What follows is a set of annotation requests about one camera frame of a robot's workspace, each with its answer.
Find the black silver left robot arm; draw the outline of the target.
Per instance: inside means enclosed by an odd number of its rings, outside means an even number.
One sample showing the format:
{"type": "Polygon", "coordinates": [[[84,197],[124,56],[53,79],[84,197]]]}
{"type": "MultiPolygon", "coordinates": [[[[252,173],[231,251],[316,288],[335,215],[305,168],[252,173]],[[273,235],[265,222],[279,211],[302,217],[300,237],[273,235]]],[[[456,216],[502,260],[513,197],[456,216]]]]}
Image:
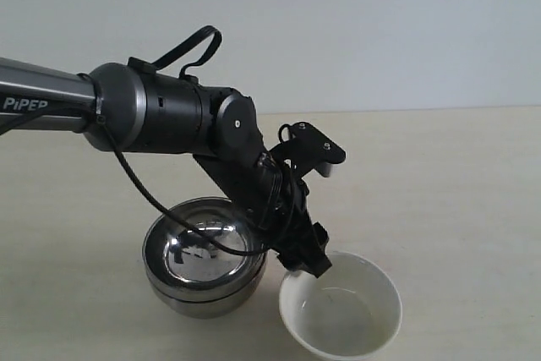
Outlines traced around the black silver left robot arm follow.
{"type": "Polygon", "coordinates": [[[230,87],[170,77],[131,59],[69,74],[1,61],[1,130],[71,131],[119,160],[128,153],[189,154],[248,219],[260,251],[290,271],[331,268],[327,231],[307,209],[311,171],[327,176],[346,154],[314,125],[286,123],[265,146],[251,98],[230,87]]]}

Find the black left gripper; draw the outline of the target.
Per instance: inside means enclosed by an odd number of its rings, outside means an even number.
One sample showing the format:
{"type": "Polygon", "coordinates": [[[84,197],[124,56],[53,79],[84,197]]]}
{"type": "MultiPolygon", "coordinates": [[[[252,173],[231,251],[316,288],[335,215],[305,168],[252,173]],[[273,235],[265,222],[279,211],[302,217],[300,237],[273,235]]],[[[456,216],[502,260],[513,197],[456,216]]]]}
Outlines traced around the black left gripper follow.
{"type": "Polygon", "coordinates": [[[326,254],[329,234],[311,219],[305,176],[296,179],[289,160],[277,160],[271,151],[248,167],[200,154],[194,159],[248,223],[254,251],[277,251],[285,269],[316,278],[332,267],[326,254]]]}

